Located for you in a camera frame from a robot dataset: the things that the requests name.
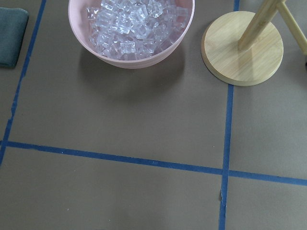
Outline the pink bowl of ice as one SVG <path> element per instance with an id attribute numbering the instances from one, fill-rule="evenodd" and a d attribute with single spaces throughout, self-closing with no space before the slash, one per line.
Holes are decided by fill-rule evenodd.
<path id="1" fill-rule="evenodd" d="M 116 67 L 142 69 L 175 51 L 194 10 L 193 0 L 70 0 L 68 17 L 91 54 Z"/>

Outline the wooden stand with base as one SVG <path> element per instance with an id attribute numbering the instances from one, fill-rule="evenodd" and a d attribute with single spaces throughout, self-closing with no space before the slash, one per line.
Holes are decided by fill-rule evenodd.
<path id="1" fill-rule="evenodd" d="M 283 59 L 283 41 L 271 23 L 279 13 L 302 50 L 307 39 L 284 0 L 265 0 L 256 13 L 233 11 L 214 20 L 201 40 L 207 69 L 218 79 L 236 86 L 268 80 Z"/>

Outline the grey yellow cloth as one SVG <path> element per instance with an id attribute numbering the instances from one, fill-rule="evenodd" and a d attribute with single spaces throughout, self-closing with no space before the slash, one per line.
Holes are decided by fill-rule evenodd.
<path id="1" fill-rule="evenodd" d="M 27 27 L 29 13 L 21 8 L 0 9 L 0 65 L 15 68 L 24 33 Z"/>

